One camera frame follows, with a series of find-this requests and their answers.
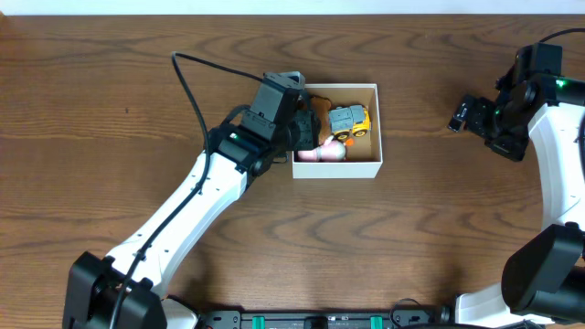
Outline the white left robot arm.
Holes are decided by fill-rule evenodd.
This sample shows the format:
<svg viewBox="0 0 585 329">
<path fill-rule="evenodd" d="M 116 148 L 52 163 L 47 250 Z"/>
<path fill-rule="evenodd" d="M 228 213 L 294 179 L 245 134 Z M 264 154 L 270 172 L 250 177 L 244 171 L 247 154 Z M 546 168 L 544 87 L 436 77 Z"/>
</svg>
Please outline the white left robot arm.
<svg viewBox="0 0 585 329">
<path fill-rule="evenodd" d="M 62 326 L 195 328 L 198 314 L 167 294 L 170 281 L 210 224 L 289 151 L 318 145 L 312 110 L 270 117 L 247 105 L 204 133 L 205 149 L 186 179 L 122 244 L 72 264 Z"/>
</svg>

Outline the yellow grey toy truck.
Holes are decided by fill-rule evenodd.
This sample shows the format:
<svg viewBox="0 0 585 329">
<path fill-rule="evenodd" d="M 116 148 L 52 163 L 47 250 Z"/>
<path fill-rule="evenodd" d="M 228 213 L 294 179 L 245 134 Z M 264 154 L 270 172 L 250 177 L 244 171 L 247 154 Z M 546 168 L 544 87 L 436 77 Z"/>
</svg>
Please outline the yellow grey toy truck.
<svg viewBox="0 0 585 329">
<path fill-rule="evenodd" d="M 328 112 L 330 128 L 334 138 L 345 141 L 349 137 L 363 137 L 371 129 L 368 109 L 363 105 L 337 107 Z"/>
</svg>

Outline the brown plush toy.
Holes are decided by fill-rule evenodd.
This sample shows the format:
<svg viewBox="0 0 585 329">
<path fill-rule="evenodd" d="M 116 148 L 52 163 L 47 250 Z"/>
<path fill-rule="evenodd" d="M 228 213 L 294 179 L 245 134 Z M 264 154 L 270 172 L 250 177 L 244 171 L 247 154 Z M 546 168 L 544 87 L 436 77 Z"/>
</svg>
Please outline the brown plush toy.
<svg viewBox="0 0 585 329">
<path fill-rule="evenodd" d="M 300 131 L 300 139 L 295 145 L 298 151 L 309 150 L 325 143 L 331 136 L 332 129 L 329 120 L 329 111 L 332 102 L 329 99 L 311 96 L 310 107 L 306 101 L 300 99 L 296 104 L 294 121 Z"/>
</svg>

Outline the pink white duck toy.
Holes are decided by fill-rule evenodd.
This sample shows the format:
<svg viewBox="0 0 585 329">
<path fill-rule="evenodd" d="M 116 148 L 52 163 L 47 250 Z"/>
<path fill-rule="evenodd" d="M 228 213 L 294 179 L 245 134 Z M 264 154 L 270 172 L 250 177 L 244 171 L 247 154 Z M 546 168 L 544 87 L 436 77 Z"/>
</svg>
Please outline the pink white duck toy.
<svg viewBox="0 0 585 329">
<path fill-rule="evenodd" d="M 347 149 L 355 144 L 354 139 L 345 142 L 330 136 L 325 142 L 310 151 L 297 151 L 296 159 L 306 163 L 339 163 L 345 161 Z"/>
</svg>

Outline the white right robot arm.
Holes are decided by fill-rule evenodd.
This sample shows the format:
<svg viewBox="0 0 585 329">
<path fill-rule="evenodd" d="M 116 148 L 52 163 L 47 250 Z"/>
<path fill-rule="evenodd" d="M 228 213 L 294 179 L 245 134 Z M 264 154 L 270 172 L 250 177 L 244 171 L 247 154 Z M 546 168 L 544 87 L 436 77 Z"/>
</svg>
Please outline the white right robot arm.
<svg viewBox="0 0 585 329">
<path fill-rule="evenodd" d="M 534 145 L 543 215 L 541 232 L 508 259 L 500 282 L 456 299 L 454 321 L 488 328 L 583 322 L 583 82 L 538 74 L 503 86 L 496 103 L 468 97 L 450 123 L 462 125 L 511 160 Z"/>
</svg>

